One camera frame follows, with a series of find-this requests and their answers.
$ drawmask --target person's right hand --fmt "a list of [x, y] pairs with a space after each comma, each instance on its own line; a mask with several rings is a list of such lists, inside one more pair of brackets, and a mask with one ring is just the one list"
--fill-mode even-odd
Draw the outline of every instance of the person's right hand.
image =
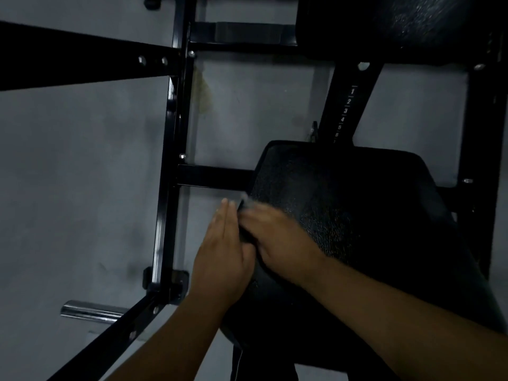
[[294, 219], [267, 204], [242, 210], [238, 222], [257, 239], [268, 268], [300, 287], [313, 279], [326, 259]]

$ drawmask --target black padded cushion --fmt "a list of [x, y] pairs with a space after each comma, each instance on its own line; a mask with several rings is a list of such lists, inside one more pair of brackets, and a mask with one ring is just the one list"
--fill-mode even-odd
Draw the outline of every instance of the black padded cushion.
[[[271, 142], [248, 193], [294, 217], [327, 256], [505, 330], [488, 284], [418, 156]], [[390, 373], [359, 337], [259, 257], [251, 284], [226, 314], [222, 330], [244, 350], [336, 370], [369, 363]]]
[[496, 0], [300, 0], [296, 39], [311, 58], [485, 63]]

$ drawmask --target person's left hand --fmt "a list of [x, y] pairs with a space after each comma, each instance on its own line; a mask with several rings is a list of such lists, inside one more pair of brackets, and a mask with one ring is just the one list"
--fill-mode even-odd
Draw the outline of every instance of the person's left hand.
[[235, 202], [223, 199], [194, 260], [190, 296], [217, 302], [224, 312], [251, 280], [256, 248], [240, 243]]

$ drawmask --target silver metal tube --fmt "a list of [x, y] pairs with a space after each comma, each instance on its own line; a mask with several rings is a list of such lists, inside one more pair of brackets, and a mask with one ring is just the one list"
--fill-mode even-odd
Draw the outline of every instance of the silver metal tube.
[[89, 320], [102, 324], [113, 324], [129, 309], [124, 307], [98, 305], [97, 303], [82, 301], [67, 301], [60, 309], [63, 317]]

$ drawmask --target gray floor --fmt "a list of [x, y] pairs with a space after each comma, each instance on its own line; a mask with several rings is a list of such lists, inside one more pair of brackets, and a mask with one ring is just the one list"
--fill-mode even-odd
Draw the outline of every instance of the gray floor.
[[[146, 11], [142, 0], [0, 0], [0, 20], [164, 45], [173, 14], [174, 0], [158, 12]], [[296, 0], [202, 0], [198, 12], [207, 21], [291, 24], [295, 16]], [[253, 168], [270, 140], [304, 140], [321, 116], [330, 71], [330, 64], [274, 56], [199, 54], [188, 160]], [[167, 84], [153, 78], [0, 93], [0, 379], [45, 379], [101, 331], [59, 317], [65, 301], [129, 307], [143, 296]], [[437, 183], [452, 186], [465, 93], [461, 70], [386, 66], [355, 142], [415, 152]], [[508, 315], [506, 160], [491, 283]], [[175, 267], [192, 270], [215, 206], [238, 195], [182, 189]], [[218, 335], [198, 378], [227, 379], [231, 352]], [[298, 372], [301, 380], [345, 379], [307, 367]]]

